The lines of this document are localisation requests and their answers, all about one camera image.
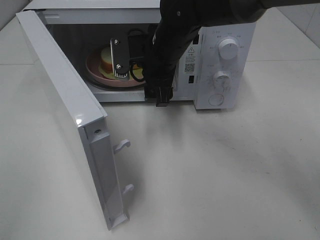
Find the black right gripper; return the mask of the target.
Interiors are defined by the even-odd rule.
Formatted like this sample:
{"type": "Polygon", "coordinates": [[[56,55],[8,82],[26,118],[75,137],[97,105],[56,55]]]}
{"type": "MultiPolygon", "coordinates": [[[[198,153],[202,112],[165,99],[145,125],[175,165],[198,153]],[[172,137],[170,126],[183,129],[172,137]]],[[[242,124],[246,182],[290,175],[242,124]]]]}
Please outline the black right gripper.
{"type": "Polygon", "coordinates": [[[143,76],[146,102],[156,102],[156,107],[167,107],[173,97],[171,87],[176,65],[198,35],[200,25],[173,26],[166,22],[157,25],[148,39],[143,76]]]}

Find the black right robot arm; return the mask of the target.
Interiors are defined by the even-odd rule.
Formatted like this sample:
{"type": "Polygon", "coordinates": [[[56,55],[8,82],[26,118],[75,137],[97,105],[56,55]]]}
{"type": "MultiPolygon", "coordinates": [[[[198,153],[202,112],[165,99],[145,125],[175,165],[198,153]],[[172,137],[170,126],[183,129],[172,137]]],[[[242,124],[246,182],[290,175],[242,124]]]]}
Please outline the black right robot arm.
{"type": "Polygon", "coordinates": [[[173,97],[176,65],[202,27],[257,21],[277,0],[162,0],[161,20],[145,44],[143,75],[147,96],[157,107],[173,97]]]}

